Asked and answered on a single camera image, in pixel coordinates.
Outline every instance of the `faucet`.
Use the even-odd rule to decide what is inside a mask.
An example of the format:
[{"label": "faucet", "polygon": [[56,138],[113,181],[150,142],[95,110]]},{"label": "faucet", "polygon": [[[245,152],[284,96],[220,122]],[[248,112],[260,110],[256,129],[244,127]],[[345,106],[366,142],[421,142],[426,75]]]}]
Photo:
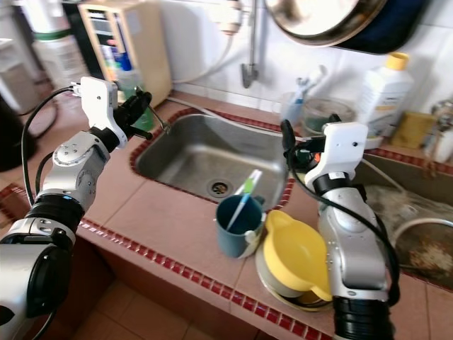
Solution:
[{"label": "faucet", "polygon": [[248,64],[241,65],[242,73],[242,85],[245,89],[248,89],[253,81],[258,78],[258,70],[255,64],[255,39],[256,39],[256,11],[258,8],[258,0],[253,0],[252,11],[250,12],[250,18],[248,25],[250,29],[250,51],[248,55]]}]

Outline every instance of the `soap bottle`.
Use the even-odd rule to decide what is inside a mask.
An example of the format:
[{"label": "soap bottle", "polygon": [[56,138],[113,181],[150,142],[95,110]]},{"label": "soap bottle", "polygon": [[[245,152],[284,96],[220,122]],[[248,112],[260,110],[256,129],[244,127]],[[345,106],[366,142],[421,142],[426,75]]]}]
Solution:
[{"label": "soap bottle", "polygon": [[[143,89],[140,74],[137,69],[133,69],[127,53],[123,53],[120,58],[121,70],[118,72],[118,82],[120,90],[124,93],[125,99],[135,95],[135,87],[140,86]],[[149,108],[145,110],[142,116],[132,126],[140,130],[150,131],[153,128],[153,119]]]},{"label": "soap bottle", "polygon": [[406,71],[408,61],[407,54],[393,52],[385,66],[365,74],[357,105],[357,121],[368,125],[367,144],[372,147],[378,147],[383,136],[392,134],[401,117],[399,108],[413,85],[413,78]]}]

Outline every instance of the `black cable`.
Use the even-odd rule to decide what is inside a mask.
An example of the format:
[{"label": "black cable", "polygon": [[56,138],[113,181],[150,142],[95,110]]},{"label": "black cable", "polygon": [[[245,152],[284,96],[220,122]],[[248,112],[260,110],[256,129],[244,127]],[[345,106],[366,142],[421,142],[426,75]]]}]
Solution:
[{"label": "black cable", "polygon": [[38,333],[33,337],[33,340],[38,340],[49,328],[50,324],[52,323],[53,319],[55,318],[55,315],[57,314],[57,310],[52,311],[52,313],[49,314],[49,317],[41,327]]},{"label": "black cable", "polygon": [[40,105],[36,106],[35,110],[33,113],[28,117],[27,121],[25,122],[25,125],[23,126],[22,130],[22,138],[21,138],[21,149],[22,149],[22,172],[23,172],[23,182],[25,184],[25,191],[27,193],[27,198],[28,202],[30,203],[30,206],[33,205],[35,202],[33,199],[33,193],[31,191],[31,186],[30,186],[30,178],[28,177],[28,163],[27,163],[27,131],[28,128],[30,127],[31,122],[33,121],[33,118],[38,114],[38,112],[41,110],[41,108],[47,104],[52,98],[54,98],[58,94],[62,94],[63,92],[66,91],[72,91],[72,86],[64,87],[60,90],[56,90],[52,92],[46,99],[44,99]]},{"label": "black cable", "polygon": [[47,163],[47,161],[52,158],[52,155],[54,154],[54,152],[49,152],[48,154],[46,154],[44,156],[44,158],[42,159],[42,161],[40,162],[40,165],[38,167],[38,171],[36,172],[36,178],[35,178],[35,192],[36,192],[36,195],[41,191],[40,187],[41,187],[41,173],[42,173],[42,170],[44,169],[44,165]]},{"label": "black cable", "polygon": [[[365,219],[363,216],[361,216],[361,215],[357,214],[356,212],[354,212],[340,204],[337,204],[327,198],[319,196],[318,194],[316,194],[315,192],[310,190],[305,185],[305,183],[301,181],[301,179],[297,175],[296,169],[294,167],[292,155],[295,155],[296,151],[297,151],[297,146],[293,147],[289,151],[289,155],[287,157],[288,167],[289,167],[289,170],[291,171],[295,181],[300,185],[302,190],[308,196],[314,198],[318,202],[321,202],[325,205],[329,205],[333,208],[339,209],[339,210],[343,211],[344,213],[348,214],[349,216],[355,218],[359,222],[363,223],[366,227],[368,227],[377,236],[377,238],[379,238],[379,240],[384,245],[386,252],[387,252],[388,260],[389,260],[389,272],[390,272],[390,277],[391,277],[391,286],[389,289],[388,304],[389,304],[389,306],[395,305],[399,301],[399,298],[400,298],[400,290],[399,290],[399,284],[398,284],[398,282],[399,282],[399,261],[398,261],[398,256],[396,255],[395,249],[392,247],[389,239],[385,236],[385,234],[381,230],[376,228],[370,221]],[[376,219],[377,219],[377,224],[379,225],[379,228],[382,230],[385,230],[384,223],[381,221],[381,219],[377,215],[376,215]]]}]

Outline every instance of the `white bottle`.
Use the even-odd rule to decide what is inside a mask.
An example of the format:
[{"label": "white bottle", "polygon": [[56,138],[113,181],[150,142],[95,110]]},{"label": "white bottle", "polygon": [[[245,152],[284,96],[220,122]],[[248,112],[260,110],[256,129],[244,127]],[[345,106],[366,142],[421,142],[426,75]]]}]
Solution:
[{"label": "white bottle", "polygon": [[368,138],[378,147],[401,117],[399,110],[411,90],[413,78],[406,71],[409,56],[393,52],[385,66],[367,71],[357,105],[357,121],[368,125]]}]

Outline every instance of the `blue cup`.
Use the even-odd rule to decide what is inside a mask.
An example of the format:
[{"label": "blue cup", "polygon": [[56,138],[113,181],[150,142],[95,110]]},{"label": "blue cup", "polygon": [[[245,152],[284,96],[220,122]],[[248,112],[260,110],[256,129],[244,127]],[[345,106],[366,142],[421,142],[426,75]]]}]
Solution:
[{"label": "blue cup", "polygon": [[225,198],[217,206],[215,214],[219,247],[224,254],[237,259],[250,256],[258,248],[266,218],[263,212],[264,199],[259,196],[250,197],[227,231],[242,197],[243,195],[233,195]]}]

